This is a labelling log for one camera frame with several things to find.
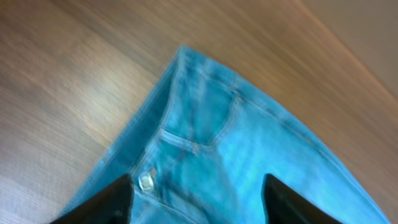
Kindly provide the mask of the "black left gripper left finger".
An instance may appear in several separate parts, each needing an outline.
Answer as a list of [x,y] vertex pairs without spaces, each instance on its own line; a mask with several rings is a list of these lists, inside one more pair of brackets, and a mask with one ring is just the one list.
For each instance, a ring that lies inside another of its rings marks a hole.
[[128,224],[133,200],[131,176],[124,174],[51,224]]

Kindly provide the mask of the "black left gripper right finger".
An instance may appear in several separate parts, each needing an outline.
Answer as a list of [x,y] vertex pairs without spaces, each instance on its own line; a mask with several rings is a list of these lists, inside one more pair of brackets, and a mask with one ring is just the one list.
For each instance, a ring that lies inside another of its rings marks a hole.
[[268,224],[340,224],[272,174],[264,176],[262,203]]

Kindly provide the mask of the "light blue denim jeans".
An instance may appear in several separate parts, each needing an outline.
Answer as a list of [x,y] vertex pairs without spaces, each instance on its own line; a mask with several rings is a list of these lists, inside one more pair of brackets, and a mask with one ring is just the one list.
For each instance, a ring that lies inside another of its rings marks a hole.
[[387,223],[345,165],[230,68],[181,46],[65,207],[132,177],[136,223],[265,223],[267,174],[343,223]]

